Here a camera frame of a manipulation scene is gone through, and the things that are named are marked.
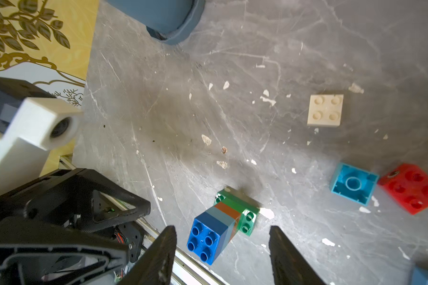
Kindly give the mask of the long green lego brick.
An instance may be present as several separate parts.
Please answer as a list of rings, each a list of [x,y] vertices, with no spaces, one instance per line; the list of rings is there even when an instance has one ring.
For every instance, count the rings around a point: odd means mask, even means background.
[[[218,203],[223,203],[240,213],[237,229],[244,235],[251,236],[259,215],[258,203],[229,186],[216,193],[214,205]]]

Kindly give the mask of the light blue lego brick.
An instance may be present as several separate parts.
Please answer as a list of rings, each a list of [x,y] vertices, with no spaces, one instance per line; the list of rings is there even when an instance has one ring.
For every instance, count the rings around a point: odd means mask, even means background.
[[[220,222],[222,222],[224,225],[228,226],[228,234],[227,234],[227,242],[230,242],[235,234],[237,233],[237,229],[235,228],[235,219],[232,217],[229,217],[229,215],[223,213],[221,210],[218,210],[214,206],[207,209],[206,212],[210,214],[212,217],[216,218]]]

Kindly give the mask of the dark blue lego brick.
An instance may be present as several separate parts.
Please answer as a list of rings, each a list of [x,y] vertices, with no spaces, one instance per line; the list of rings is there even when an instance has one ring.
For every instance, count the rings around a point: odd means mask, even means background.
[[[194,219],[187,249],[211,266],[223,251],[229,227],[208,213]]]

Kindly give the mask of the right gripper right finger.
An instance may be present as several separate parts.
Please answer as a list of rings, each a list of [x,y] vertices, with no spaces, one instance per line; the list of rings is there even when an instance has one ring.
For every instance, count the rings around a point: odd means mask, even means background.
[[[269,250],[276,285],[326,285],[278,226],[270,228]]]

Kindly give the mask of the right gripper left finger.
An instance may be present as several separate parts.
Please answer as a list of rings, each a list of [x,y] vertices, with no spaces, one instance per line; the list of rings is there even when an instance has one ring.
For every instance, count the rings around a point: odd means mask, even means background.
[[[176,249],[176,229],[167,226],[118,284],[169,285]]]

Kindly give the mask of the brown lego brick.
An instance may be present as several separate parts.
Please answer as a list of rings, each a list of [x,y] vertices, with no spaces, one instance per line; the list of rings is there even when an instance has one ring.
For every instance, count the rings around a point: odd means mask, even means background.
[[[241,217],[240,212],[238,212],[237,210],[234,210],[232,207],[230,207],[229,205],[227,205],[223,202],[219,202],[219,203],[215,204],[214,207],[217,208],[218,210],[221,210],[223,213],[229,215],[229,217],[234,218],[235,219],[235,228],[238,229],[240,217]]]

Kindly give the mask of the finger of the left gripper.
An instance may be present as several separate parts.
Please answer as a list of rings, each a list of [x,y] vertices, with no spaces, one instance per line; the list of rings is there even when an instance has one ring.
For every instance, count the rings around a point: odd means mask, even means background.
[[[0,196],[0,221],[22,217],[87,233],[134,222],[151,204],[93,169],[58,170]]]
[[[106,238],[22,217],[0,221],[0,285],[44,285],[59,271],[60,258],[94,258],[92,265],[50,280],[50,285],[83,285],[125,267],[128,246]]]

